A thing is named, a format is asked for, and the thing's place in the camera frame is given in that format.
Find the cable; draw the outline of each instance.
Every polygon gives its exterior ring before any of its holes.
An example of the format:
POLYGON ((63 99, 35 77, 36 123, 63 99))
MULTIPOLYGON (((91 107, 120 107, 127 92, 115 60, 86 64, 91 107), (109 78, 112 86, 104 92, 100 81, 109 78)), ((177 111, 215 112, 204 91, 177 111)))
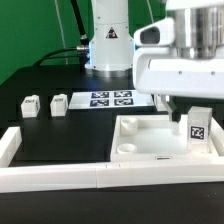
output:
POLYGON ((40 60, 35 62, 34 66, 39 66, 46 58, 49 58, 52 55, 60 54, 60 53, 64 53, 64 52, 69 52, 69 51, 76 51, 76 49, 77 49, 76 47, 72 47, 72 48, 65 48, 65 49, 60 49, 60 50, 57 50, 57 51, 50 52, 50 53, 46 54, 45 56, 43 56, 40 60))
POLYGON ((62 44, 63 44, 63 47, 66 48, 65 33, 64 33, 64 28, 63 28, 62 21, 61 21, 61 14, 60 14, 59 6, 58 6, 58 0, 55 0, 54 3, 55 3, 56 12, 57 12, 58 23, 59 23, 60 30, 61 30, 62 44))
POLYGON ((86 32, 85 32, 85 28, 84 28, 84 25, 83 25, 83 21, 82 21, 82 17, 81 17, 81 13, 80 13, 80 10, 79 10, 78 3, 77 3, 76 0, 71 0, 71 4, 72 4, 72 8, 73 8, 74 15, 75 15, 75 18, 76 18, 76 22, 77 22, 77 25, 78 25, 79 33, 80 33, 81 44, 82 45, 88 45, 89 44, 89 39, 88 39, 88 37, 86 35, 86 32))
POLYGON ((146 0, 146 3, 147 3, 148 8, 149 8, 149 14, 150 14, 151 21, 152 21, 152 23, 154 23, 153 13, 152 13, 152 7, 151 7, 151 5, 150 5, 149 0, 146 0))
POLYGON ((34 65, 35 66, 40 66, 42 62, 46 60, 51 60, 51 59, 60 59, 60 58, 81 58, 81 57, 86 57, 85 54, 78 54, 78 55, 70 55, 70 56, 55 56, 55 57, 45 57, 37 61, 34 65))

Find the black sticker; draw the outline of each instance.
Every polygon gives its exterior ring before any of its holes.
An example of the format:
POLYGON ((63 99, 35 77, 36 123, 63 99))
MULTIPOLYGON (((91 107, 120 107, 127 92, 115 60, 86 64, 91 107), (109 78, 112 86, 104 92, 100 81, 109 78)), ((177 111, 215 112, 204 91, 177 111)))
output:
POLYGON ((114 97, 132 97, 132 92, 131 91, 116 91, 114 92, 114 97))
POLYGON ((25 103, 34 103, 35 100, 26 100, 25 103))
POLYGON ((205 140, 205 128, 191 126, 191 138, 198 140, 205 140))
POLYGON ((63 98, 56 98, 56 99, 54 99, 54 102, 56 102, 56 103, 59 103, 59 102, 63 102, 63 98))
POLYGON ((109 92, 94 92, 91 96, 92 99, 99 99, 99 98, 109 98, 109 92))
POLYGON ((38 106, 38 103, 36 101, 36 111, 38 111, 38 110, 39 110, 39 106, 38 106))
POLYGON ((133 99, 116 99, 114 100, 114 105, 115 106, 130 106, 134 105, 133 99))
POLYGON ((114 31, 114 28, 111 27, 110 31, 107 34, 107 39, 114 39, 114 38, 118 38, 116 32, 114 31))
POLYGON ((109 100, 91 100, 90 107, 108 107, 109 100))

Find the white block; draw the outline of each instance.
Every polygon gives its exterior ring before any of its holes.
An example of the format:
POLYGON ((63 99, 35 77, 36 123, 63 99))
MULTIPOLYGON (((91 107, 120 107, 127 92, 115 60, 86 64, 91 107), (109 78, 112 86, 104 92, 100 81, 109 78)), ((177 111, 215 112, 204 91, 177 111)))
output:
POLYGON ((23 118, 37 117, 40 110, 40 99, 39 96, 27 96, 21 104, 23 118))
POLYGON ((158 112, 167 111, 166 107, 162 103, 160 95, 154 95, 154 103, 158 112))
POLYGON ((51 101, 51 116, 65 116, 68 109, 68 98, 65 94, 54 96, 51 101))
POLYGON ((209 153, 212 108, 192 107, 188 112, 188 150, 209 153))
POLYGON ((0 169, 0 193, 85 189, 96 186, 95 164, 0 169))
POLYGON ((22 142, 19 127, 8 128, 0 140, 0 167, 8 167, 22 142))

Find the white cable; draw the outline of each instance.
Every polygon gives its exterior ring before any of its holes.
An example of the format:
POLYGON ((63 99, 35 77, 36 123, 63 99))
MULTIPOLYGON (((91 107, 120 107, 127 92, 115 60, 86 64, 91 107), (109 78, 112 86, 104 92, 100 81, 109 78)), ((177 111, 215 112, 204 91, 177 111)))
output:
POLYGON ((63 47, 66 48, 65 34, 64 34, 64 28, 63 28, 63 25, 62 25, 62 21, 61 21, 61 15, 60 15, 60 10, 59 10, 59 6, 58 6, 58 0, 54 0, 54 3, 55 3, 55 8, 56 8, 57 17, 58 17, 58 23, 59 23, 60 30, 61 30, 61 39, 62 39, 63 47))
POLYGON ((148 8, 149 8, 149 14, 150 14, 150 17, 151 17, 151 21, 152 21, 152 23, 154 23, 153 13, 152 13, 152 7, 150 5, 149 0, 146 0, 146 2, 147 2, 147 5, 148 5, 148 8))

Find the small white block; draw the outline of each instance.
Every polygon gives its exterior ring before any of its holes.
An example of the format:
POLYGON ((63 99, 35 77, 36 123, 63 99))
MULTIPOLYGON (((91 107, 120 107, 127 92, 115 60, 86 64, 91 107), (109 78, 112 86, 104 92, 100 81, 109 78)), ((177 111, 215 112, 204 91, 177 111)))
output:
POLYGON ((68 98, 65 94, 56 95, 51 101, 51 116, 65 116, 68 109, 68 98))
POLYGON ((40 110, 40 99, 39 96, 27 96, 21 104, 23 118, 37 117, 40 110))

